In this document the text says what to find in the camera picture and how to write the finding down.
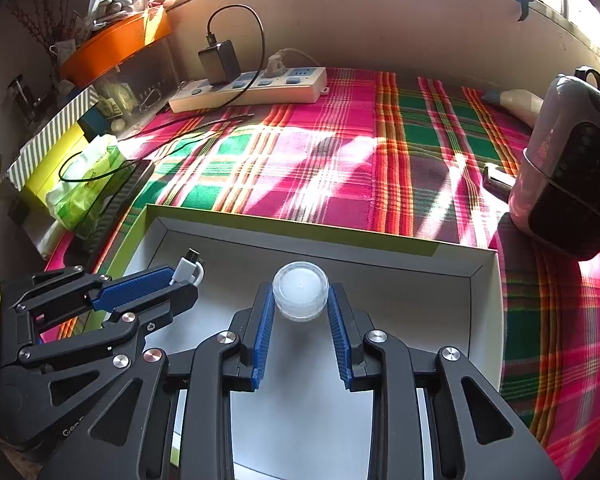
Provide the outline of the clear round candle jar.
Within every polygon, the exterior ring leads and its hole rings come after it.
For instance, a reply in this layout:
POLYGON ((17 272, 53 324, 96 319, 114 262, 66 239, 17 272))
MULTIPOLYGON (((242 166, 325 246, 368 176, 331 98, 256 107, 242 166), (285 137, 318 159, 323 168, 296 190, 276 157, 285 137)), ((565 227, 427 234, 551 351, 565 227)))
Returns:
POLYGON ((327 304, 328 277, 314 263, 295 261, 286 264, 274 275, 272 287, 280 314, 294 322, 318 318, 327 304))

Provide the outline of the black smartphone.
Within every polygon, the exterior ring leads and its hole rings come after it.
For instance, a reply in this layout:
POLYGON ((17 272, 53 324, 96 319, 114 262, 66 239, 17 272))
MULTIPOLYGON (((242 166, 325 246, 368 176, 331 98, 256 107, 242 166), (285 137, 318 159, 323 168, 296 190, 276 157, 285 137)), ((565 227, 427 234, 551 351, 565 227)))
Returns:
POLYGON ((87 272, 96 269, 99 256, 108 240, 114 235, 154 169, 155 164, 151 160, 142 159, 109 178, 78 224, 64 255, 65 266, 82 266, 87 272))

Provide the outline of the yellow box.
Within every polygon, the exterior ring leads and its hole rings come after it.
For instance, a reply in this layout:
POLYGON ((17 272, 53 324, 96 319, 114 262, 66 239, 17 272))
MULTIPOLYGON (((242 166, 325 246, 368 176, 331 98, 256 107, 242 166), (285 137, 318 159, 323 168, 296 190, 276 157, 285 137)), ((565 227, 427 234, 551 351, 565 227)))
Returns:
POLYGON ((46 194, 59 182, 58 170, 71 156, 83 150, 88 142, 84 131, 76 122, 50 148, 27 178, 19 197, 32 209, 46 208, 46 194))

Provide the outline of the green tissue pack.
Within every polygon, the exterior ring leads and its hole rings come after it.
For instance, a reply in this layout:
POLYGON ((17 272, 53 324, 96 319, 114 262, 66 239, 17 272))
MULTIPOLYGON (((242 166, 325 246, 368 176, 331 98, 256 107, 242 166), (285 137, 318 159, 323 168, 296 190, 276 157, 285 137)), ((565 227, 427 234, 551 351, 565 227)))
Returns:
POLYGON ((45 196, 50 215, 66 230, 74 231, 125 162, 115 136, 98 136, 57 170, 58 182, 45 196))

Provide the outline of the green white cardboard tray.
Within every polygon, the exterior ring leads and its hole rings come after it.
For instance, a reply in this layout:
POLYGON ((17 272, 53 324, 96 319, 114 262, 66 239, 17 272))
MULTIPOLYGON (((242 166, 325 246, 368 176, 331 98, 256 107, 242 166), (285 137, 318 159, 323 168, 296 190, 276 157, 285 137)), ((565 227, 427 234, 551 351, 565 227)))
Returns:
POLYGON ((291 221, 149 206, 114 244, 102 270, 118 278, 201 255, 196 304, 147 337, 169 353, 198 346, 273 287, 265 373, 253 393, 234 393, 232 440, 239 479, 363 479, 373 398, 339 377, 326 295, 350 305, 408 346, 464 353, 501 381, 504 314, 491 249, 291 221))

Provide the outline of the striped white box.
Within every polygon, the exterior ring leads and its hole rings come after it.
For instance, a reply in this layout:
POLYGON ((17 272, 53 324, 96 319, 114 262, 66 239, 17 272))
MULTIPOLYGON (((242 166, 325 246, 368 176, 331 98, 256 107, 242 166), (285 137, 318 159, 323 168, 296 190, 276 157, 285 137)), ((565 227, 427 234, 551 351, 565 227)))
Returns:
POLYGON ((5 178, 20 192, 35 168, 66 131, 76 124, 98 102, 98 94, 91 84, 81 91, 30 141, 24 144, 18 157, 9 166, 5 178))

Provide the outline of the orange tray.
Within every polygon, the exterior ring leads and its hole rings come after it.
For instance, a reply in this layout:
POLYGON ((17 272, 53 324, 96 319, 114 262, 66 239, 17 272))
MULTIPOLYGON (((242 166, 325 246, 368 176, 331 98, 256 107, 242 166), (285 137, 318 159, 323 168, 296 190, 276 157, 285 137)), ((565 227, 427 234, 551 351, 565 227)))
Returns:
POLYGON ((59 67, 59 77, 84 88, 171 32, 168 14, 163 6, 134 14, 84 42, 59 67))

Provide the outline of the small silver lighter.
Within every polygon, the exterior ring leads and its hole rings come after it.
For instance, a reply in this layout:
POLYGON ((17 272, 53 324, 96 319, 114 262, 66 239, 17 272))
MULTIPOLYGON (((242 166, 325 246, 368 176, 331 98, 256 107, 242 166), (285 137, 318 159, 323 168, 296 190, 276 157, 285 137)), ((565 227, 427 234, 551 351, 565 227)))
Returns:
POLYGON ((499 166, 487 162, 482 170, 482 185, 492 195, 502 202, 509 201, 510 192, 515 185, 516 178, 501 169, 499 166))

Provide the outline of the pink black portable heater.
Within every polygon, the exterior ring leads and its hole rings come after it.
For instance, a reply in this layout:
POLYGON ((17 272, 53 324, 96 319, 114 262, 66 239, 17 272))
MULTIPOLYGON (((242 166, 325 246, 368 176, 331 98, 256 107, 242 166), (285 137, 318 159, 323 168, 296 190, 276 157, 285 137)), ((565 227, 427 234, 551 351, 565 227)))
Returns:
POLYGON ((546 92, 512 192, 522 232, 580 261, 600 252, 600 73, 581 66, 546 92))

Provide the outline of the black charger adapter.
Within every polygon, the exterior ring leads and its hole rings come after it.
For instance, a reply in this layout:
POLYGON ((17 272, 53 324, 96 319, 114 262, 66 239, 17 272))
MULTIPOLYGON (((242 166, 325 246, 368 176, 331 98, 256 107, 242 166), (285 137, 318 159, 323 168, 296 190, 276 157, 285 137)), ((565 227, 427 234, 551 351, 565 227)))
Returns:
POLYGON ((198 58, 209 84, 229 84, 242 70, 230 40, 218 41, 212 32, 207 35, 208 46, 198 52, 198 58))

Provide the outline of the white power strip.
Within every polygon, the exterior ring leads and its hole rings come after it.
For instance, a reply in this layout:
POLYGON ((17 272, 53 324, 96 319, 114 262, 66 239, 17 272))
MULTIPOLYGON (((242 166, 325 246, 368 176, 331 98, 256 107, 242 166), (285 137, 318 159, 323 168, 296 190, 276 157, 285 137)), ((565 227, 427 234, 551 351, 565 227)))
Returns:
POLYGON ((300 67, 285 70, 282 76, 261 74, 248 87, 253 72, 221 86, 212 86, 207 79, 189 81, 169 100, 174 113, 196 112, 230 105, 312 104, 328 92, 324 67, 300 67))

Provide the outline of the white plug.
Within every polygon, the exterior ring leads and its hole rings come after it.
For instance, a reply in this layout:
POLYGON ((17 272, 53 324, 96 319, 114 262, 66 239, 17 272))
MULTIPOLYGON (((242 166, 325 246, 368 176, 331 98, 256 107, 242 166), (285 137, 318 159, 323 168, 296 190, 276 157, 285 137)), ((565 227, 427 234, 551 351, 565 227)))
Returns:
POLYGON ((309 61, 313 66, 319 66, 320 63, 317 60, 307 54, 306 52, 296 49, 296 48, 283 48, 276 51, 274 54, 268 57, 268 62, 266 63, 266 67, 264 70, 264 76, 266 78, 275 78, 283 75, 283 72, 286 70, 286 65, 284 64, 285 58, 287 55, 298 55, 304 58, 306 61, 309 61))

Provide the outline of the plaid bed cloth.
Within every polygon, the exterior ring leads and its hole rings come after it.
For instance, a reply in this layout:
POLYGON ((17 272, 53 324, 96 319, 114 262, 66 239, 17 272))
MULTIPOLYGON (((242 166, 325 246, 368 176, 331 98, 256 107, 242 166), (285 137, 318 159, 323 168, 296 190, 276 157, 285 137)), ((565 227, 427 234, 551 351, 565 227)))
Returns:
POLYGON ((122 144, 157 168, 95 255, 106 270, 148 204, 492 248, 505 313, 503 393, 567 479, 600 479, 600 253, 520 232, 482 170, 516 174, 530 130, 478 90, 333 68, 313 104, 163 110, 122 144))

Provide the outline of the beige pouch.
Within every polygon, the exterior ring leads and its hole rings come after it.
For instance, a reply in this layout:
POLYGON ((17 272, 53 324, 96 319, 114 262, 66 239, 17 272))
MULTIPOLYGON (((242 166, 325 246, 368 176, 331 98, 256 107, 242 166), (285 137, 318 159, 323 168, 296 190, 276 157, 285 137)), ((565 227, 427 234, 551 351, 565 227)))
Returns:
POLYGON ((543 105, 542 98, 524 89, 488 90, 481 99, 486 104, 505 108, 530 128, 535 126, 543 105))

